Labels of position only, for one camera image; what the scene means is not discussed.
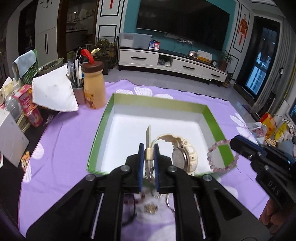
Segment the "right hand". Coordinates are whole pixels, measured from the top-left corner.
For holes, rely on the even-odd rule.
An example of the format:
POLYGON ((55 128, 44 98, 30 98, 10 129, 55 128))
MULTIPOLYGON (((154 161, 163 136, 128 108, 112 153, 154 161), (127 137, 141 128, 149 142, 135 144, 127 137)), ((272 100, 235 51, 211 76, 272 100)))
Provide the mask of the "right hand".
POLYGON ((259 217, 259 221, 269 227, 270 233, 274 234, 282 227, 291 212, 292 211, 288 209, 280 210, 276 203, 270 198, 259 217))

